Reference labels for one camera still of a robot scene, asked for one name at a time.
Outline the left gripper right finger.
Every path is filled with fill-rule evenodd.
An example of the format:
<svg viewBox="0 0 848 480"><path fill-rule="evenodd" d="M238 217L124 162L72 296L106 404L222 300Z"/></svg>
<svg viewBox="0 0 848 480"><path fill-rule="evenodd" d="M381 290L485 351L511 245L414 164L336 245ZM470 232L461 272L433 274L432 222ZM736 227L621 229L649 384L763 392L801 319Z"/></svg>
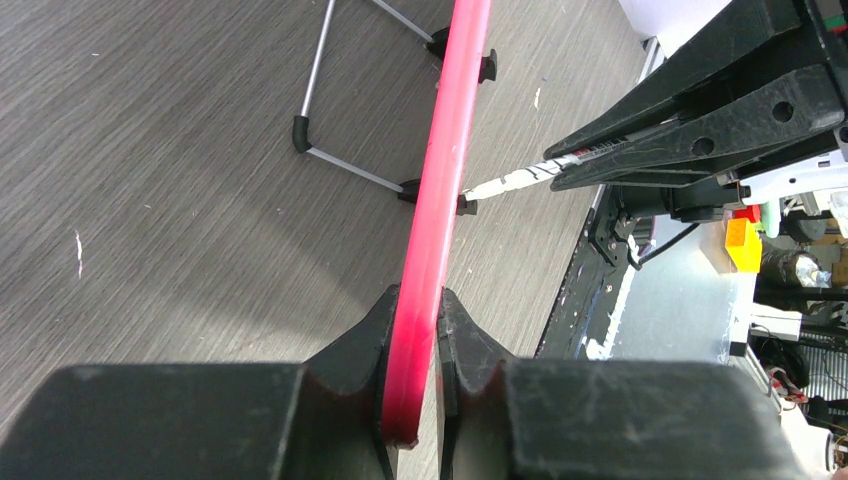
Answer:
<svg viewBox="0 0 848 480"><path fill-rule="evenodd" d="M443 479L802 479L764 394L697 362L512 355L445 290Z"/></svg>

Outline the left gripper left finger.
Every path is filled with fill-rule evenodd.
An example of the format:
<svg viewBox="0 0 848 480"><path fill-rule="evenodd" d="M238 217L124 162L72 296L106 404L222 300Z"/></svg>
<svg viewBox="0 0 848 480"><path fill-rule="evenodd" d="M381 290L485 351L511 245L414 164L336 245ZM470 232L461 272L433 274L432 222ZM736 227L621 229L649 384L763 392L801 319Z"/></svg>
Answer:
<svg viewBox="0 0 848 480"><path fill-rule="evenodd" d="M74 365L1 445L5 479L391 479L378 434L398 287L301 363Z"/></svg>

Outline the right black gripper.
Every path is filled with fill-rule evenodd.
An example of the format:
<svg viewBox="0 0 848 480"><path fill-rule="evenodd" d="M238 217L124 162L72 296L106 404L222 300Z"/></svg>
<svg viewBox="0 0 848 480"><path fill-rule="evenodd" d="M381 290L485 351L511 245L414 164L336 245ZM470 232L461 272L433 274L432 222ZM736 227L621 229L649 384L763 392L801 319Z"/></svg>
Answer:
<svg viewBox="0 0 848 480"><path fill-rule="evenodd" d="M636 187L683 222L718 220L742 179L837 146L847 123L847 36L813 1L732 1L551 159L617 137L625 147L564 169L553 191Z"/></svg>

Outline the pink framed whiteboard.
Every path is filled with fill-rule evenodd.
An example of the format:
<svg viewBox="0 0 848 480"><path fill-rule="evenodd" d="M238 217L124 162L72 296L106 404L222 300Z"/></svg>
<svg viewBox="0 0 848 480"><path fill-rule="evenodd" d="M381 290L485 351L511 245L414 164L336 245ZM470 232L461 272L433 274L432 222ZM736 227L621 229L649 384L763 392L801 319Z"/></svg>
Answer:
<svg viewBox="0 0 848 480"><path fill-rule="evenodd" d="M381 436L402 449L418 441L490 11L487 0L452 11L382 393Z"/></svg>

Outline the whiteboard marker pen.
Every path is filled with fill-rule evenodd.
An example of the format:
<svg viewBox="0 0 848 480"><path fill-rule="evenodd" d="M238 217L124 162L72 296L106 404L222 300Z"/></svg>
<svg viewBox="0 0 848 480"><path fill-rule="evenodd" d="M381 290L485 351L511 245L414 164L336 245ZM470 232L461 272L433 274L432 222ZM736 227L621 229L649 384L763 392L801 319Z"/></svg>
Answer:
<svg viewBox="0 0 848 480"><path fill-rule="evenodd" d="M465 200L483 200L519 190L556 177L566 167L580 165L623 148L632 138L620 137L602 142L587 148L562 155L549 160L523 167L504 176L479 184L464 190L461 195Z"/></svg>

